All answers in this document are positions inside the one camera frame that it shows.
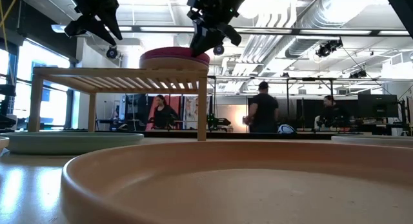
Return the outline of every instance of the monitor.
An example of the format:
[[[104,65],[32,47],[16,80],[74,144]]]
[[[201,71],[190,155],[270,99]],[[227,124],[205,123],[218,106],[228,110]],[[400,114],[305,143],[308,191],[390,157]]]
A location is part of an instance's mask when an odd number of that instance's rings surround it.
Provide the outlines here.
[[[359,117],[399,117],[396,95],[358,95]]]

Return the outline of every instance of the black t-shirt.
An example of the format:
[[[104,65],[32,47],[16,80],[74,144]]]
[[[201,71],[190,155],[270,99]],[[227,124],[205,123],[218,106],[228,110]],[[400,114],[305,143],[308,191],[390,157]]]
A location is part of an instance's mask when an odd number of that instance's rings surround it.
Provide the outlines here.
[[[334,120],[334,119],[349,119],[348,112],[341,105],[335,104],[331,107],[324,107],[323,113],[320,115],[320,119]]]
[[[275,110],[278,108],[276,99],[268,94],[261,93],[252,98],[252,103],[258,105],[252,125],[271,125],[276,122]]]
[[[168,124],[173,124],[174,120],[178,119],[178,114],[169,105],[165,105],[162,110],[155,108],[154,112],[154,126],[156,128],[166,128]]]

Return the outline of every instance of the beige bowl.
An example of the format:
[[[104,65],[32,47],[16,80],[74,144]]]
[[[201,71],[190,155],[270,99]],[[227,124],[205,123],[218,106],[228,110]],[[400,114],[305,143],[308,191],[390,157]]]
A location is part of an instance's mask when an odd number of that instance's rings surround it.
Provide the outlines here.
[[[403,136],[333,136],[331,140],[342,144],[413,147],[413,137]]]
[[[413,149],[197,142],[100,150],[68,162],[71,223],[413,223]]]

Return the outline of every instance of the window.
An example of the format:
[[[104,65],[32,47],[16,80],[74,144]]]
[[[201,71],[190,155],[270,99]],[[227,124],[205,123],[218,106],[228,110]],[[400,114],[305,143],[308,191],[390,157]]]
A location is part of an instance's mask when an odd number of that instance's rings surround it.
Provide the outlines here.
[[[32,75],[35,66],[56,66],[68,68],[68,59],[47,50],[32,41],[25,41],[19,49],[19,61],[17,63],[16,97],[14,111],[18,118],[28,118],[30,114],[30,94],[32,92]],[[47,125],[63,126],[66,121],[67,87],[45,81],[42,102],[40,108],[41,122]]]
[[[9,53],[5,50],[0,49],[0,74],[7,75],[8,72],[8,63],[9,63]],[[6,78],[0,77],[0,85],[6,84]],[[0,95],[0,100],[5,98],[4,95]]]

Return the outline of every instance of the wooden shelf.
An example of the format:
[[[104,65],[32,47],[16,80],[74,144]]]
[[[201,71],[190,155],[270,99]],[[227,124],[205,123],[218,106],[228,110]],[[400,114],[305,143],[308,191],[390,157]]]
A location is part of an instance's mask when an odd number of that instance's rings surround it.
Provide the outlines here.
[[[206,113],[207,70],[130,69],[130,68],[51,68],[33,69],[29,132],[40,127],[40,103],[43,81],[64,85],[90,94],[89,131],[94,131],[97,93],[198,94],[200,114]],[[206,117],[198,119],[198,140],[206,138]]]

